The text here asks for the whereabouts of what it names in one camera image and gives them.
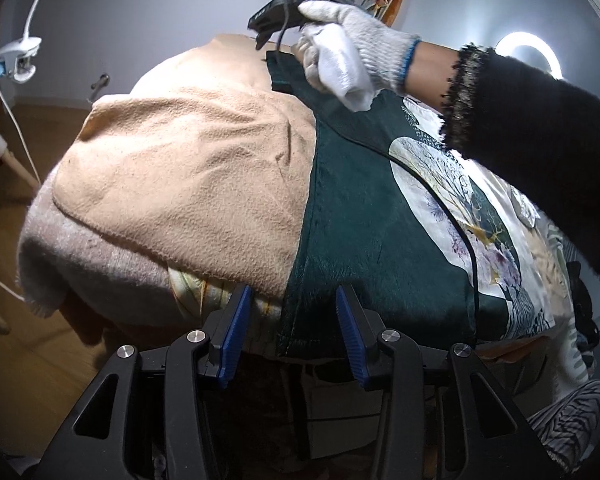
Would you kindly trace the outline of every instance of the beige towel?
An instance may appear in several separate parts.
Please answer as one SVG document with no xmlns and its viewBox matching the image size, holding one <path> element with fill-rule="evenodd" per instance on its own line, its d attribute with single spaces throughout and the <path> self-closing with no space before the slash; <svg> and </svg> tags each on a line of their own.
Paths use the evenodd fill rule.
<svg viewBox="0 0 600 480">
<path fill-rule="evenodd" d="M 273 92 L 264 50 L 219 36 L 94 104 L 61 161 L 67 215 L 170 266 L 281 298 L 296 257 L 315 120 Z"/>
</svg>

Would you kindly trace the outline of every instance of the green velvet cloth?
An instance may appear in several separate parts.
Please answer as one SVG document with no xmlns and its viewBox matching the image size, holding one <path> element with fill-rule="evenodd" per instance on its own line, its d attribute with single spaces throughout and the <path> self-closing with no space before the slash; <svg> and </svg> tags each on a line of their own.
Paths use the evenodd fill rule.
<svg viewBox="0 0 600 480">
<path fill-rule="evenodd" d="M 345 354 L 334 302 L 341 283 L 352 283 L 365 308 L 421 345 L 448 349 L 502 337 L 509 315 L 505 300 L 479 295 L 477 333 L 467 272 L 447 261 L 414 216 L 390 161 L 357 144 L 388 153 L 397 137 L 422 140 L 402 99 L 383 91 L 370 111 L 353 113 L 311 88 L 292 56 L 281 54 L 280 61 L 284 70 L 267 53 L 272 87 L 296 95 L 314 112 L 317 138 L 278 353 L 303 359 Z"/>
</svg>

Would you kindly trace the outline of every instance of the blue gripper pad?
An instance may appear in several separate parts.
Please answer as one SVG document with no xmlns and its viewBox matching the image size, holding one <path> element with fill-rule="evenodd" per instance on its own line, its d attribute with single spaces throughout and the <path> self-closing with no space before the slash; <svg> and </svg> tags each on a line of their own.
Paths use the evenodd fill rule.
<svg viewBox="0 0 600 480">
<path fill-rule="evenodd" d="M 236 286 L 234 294 L 240 294 L 240 290 Z M 251 311 L 251 287 L 245 286 L 242 290 L 238 305 L 235 307 L 233 319 L 230 322 L 229 328 L 226 331 L 226 336 L 220 347 L 220 370 L 218 372 L 218 385 L 221 388 L 226 388 L 229 381 L 234 378 L 235 369 L 238 367 L 238 359 L 242 351 L 244 338 L 247 335 L 249 328 L 249 318 Z"/>
<path fill-rule="evenodd" d="M 366 347 L 360 333 L 360 327 L 352 311 L 352 305 L 342 285 L 336 291 L 336 314 L 338 315 L 344 345 L 347 348 L 351 373 L 360 383 L 360 386 L 365 388 L 370 383 L 369 371 L 366 367 Z"/>
</svg>

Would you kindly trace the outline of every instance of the black fuzzy sleeve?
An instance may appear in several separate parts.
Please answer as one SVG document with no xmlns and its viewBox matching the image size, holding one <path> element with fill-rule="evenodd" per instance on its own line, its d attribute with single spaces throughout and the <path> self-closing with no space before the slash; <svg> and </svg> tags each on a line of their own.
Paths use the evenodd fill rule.
<svg viewBox="0 0 600 480">
<path fill-rule="evenodd" d="M 456 68 L 446 146 L 525 193 L 600 274 L 600 100 L 473 45 Z"/>
</svg>

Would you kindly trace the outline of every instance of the white wall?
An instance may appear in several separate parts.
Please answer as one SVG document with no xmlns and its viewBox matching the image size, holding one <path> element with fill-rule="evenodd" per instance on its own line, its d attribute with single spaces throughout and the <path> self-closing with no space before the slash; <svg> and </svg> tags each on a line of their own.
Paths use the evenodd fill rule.
<svg viewBox="0 0 600 480">
<path fill-rule="evenodd" d="M 5 2 L 1 42 L 20 34 L 31 1 Z M 18 95 L 83 100 L 102 72 L 108 92 L 127 92 L 169 56 L 219 32 L 248 33 L 267 1 L 41 0 L 31 28 L 43 38 L 38 73 Z M 600 97 L 600 20 L 586 0 L 405 0 L 394 27 L 455 48 L 526 30 L 552 47 L 565 78 Z"/>
</svg>

